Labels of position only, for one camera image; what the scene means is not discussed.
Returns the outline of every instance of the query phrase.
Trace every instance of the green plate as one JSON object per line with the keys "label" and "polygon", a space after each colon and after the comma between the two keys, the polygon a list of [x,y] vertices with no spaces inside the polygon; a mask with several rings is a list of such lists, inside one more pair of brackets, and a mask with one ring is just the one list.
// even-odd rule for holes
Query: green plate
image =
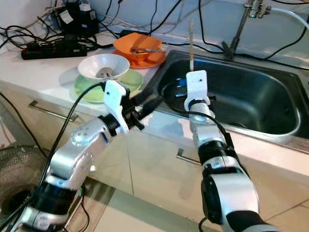
{"label": "green plate", "polygon": [[[120,79],[120,82],[130,89],[131,94],[142,86],[143,81],[143,76],[139,72],[132,69],[129,69],[125,76]],[[75,81],[74,92],[77,96],[80,96],[82,92],[84,92],[88,87],[92,86],[93,84],[93,82],[88,81],[85,77],[79,75]],[[83,100],[92,103],[102,103],[103,96],[104,92],[102,91],[102,88],[98,86],[90,90],[83,97]]]}

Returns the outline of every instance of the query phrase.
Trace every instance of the sink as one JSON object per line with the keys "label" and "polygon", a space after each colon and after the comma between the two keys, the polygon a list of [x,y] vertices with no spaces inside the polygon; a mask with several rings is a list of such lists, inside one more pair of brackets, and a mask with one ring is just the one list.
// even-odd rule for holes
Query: sink
{"label": "sink", "polygon": [[[204,56],[195,56],[194,65],[207,71],[208,96],[216,97],[211,109],[227,129],[265,140],[309,139],[309,100],[296,74]],[[176,79],[188,71],[188,53],[170,51],[148,84],[156,94],[166,87],[166,104],[158,110],[177,115],[167,105],[184,110],[186,96],[175,95],[185,94],[186,87],[177,87]]]}

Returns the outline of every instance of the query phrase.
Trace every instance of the countertop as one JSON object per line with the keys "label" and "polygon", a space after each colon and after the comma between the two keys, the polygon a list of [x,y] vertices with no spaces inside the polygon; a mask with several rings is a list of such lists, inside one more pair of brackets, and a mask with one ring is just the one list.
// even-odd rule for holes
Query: countertop
{"label": "countertop", "polygon": [[[104,40],[112,40],[107,34],[102,34],[101,36],[104,37]],[[172,46],[165,46],[164,48],[167,52],[173,49]],[[99,49],[88,53],[88,56],[111,53],[113,50],[113,48]],[[12,89],[27,94],[34,99],[42,99],[70,108],[77,99],[73,92],[73,87],[79,75],[77,66],[83,59],[85,57],[25,61],[20,57],[20,51],[4,53],[0,56],[0,90],[2,87]],[[309,94],[309,75],[307,71],[245,58],[237,58],[236,61],[294,72],[300,76],[306,93]],[[142,88],[146,86],[157,68],[136,70],[144,76]],[[85,101],[81,101],[76,110],[93,116],[105,115],[107,113],[103,104],[92,104]],[[143,120],[143,123],[147,126],[143,131],[145,133],[159,136],[178,144],[194,146],[189,120],[185,118],[154,111]],[[245,163],[250,163],[261,170],[267,168],[275,169],[287,178],[309,185],[308,154],[234,132],[231,132],[231,136],[236,152]]]}

